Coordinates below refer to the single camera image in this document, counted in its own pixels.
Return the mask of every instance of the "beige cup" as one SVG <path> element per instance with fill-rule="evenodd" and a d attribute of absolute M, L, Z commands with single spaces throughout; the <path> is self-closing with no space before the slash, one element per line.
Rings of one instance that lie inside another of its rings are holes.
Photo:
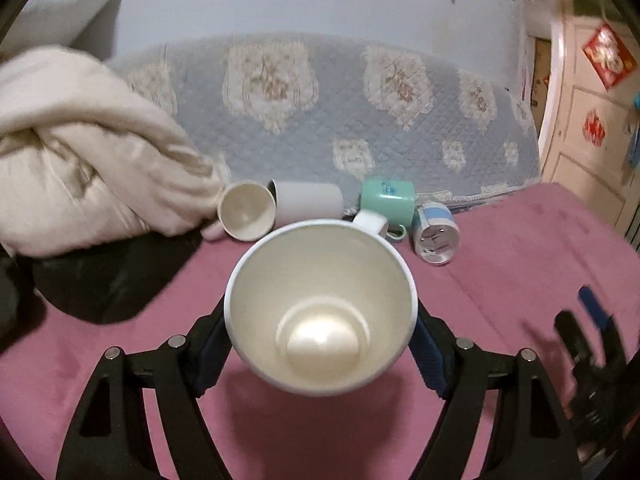
<path fill-rule="evenodd" d="M 276 201 L 277 229 L 301 220 L 342 218 L 344 200 L 334 184 L 272 180 L 267 186 Z"/>
<path fill-rule="evenodd" d="M 307 220 L 270 233 L 226 286 L 225 325 L 260 377 L 310 396 L 363 386 L 395 362 L 414 332 L 414 279 L 381 234 L 386 219 Z"/>
<path fill-rule="evenodd" d="M 228 234 L 241 242 L 262 238 L 273 227 L 276 203 L 269 190 L 252 180 L 229 186 L 218 203 L 218 221 L 204 228 L 205 240 L 218 240 Z"/>

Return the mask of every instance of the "light blue quilt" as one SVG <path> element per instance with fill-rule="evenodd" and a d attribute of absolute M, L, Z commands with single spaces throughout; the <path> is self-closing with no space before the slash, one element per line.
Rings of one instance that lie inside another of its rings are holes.
<path fill-rule="evenodd" d="M 418 52 L 279 34 L 162 45 L 110 66 L 234 180 L 333 182 L 355 208 L 363 178 L 398 178 L 460 208 L 540 179 L 519 97 Z"/>

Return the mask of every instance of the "bed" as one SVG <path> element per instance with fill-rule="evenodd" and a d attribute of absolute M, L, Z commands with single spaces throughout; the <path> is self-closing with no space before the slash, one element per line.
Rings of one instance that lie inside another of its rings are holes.
<path fill-rule="evenodd" d="M 587 284 L 614 313 L 628 354 L 638 348 L 638 255 L 570 192 L 538 184 L 460 213 L 456 221 L 463 246 L 448 266 L 429 266 L 407 242 L 399 250 L 427 309 L 457 335 L 489 351 L 533 348 L 566 402 L 572 364 L 553 320 L 562 308 L 573 310 L 599 348 L 577 300 Z M 124 323 L 95 326 L 44 302 L 42 324 L 0 357 L 0 375 L 11 377 L 0 388 L 2 419 L 43 478 L 54 478 L 66 426 L 105 349 L 144 351 L 186 333 L 216 305 L 247 248 L 230 240 L 203 245 L 142 314 Z M 494 403 L 488 396 L 466 479 L 482 465 Z M 175 479 L 154 396 L 147 394 L 145 404 L 160 471 Z M 274 389 L 232 352 L 199 406 L 237 480 L 402 480 L 424 449 L 442 402 L 424 387 L 408 351 L 369 386 L 325 399 Z"/>

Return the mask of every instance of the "blue object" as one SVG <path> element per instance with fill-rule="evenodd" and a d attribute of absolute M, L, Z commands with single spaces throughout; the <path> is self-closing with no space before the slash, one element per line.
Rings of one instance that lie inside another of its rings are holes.
<path fill-rule="evenodd" d="M 593 291 L 588 286 L 583 286 L 578 291 L 578 298 L 594 324 L 600 330 L 606 329 L 609 323 L 609 314 L 603 309 Z"/>
<path fill-rule="evenodd" d="M 204 392 L 218 382 L 229 352 L 231 352 L 231 341 L 226 333 L 225 319 L 221 317 L 196 357 L 198 373 L 190 383 L 195 397 L 203 396 Z"/>
<path fill-rule="evenodd" d="M 444 355 L 436 345 L 426 325 L 418 316 L 415 331 L 409 341 L 409 350 L 428 389 L 433 390 L 441 399 L 447 398 L 451 386 L 445 377 Z"/>
<path fill-rule="evenodd" d="M 447 220 L 451 220 L 452 222 L 453 220 L 453 215 L 451 214 L 451 211 L 445 211 L 444 208 L 439 208 L 439 207 L 425 207 L 422 209 L 422 211 L 424 211 L 424 215 L 427 217 L 427 219 L 429 218 L 445 218 Z"/>
<path fill-rule="evenodd" d="M 637 168 L 638 164 L 640 164 L 640 93 L 634 100 L 634 106 L 636 107 L 636 111 L 638 111 L 639 117 L 635 130 L 630 132 L 631 143 L 629 144 L 629 151 L 626 155 L 626 158 L 633 169 Z"/>

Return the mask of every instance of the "blue and white mug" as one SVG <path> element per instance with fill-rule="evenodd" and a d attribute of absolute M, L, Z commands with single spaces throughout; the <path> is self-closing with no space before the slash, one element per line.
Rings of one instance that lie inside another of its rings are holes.
<path fill-rule="evenodd" d="M 448 263 L 460 247 L 460 229 L 451 211 L 439 202 L 416 209 L 411 231 L 415 253 L 433 265 Z"/>

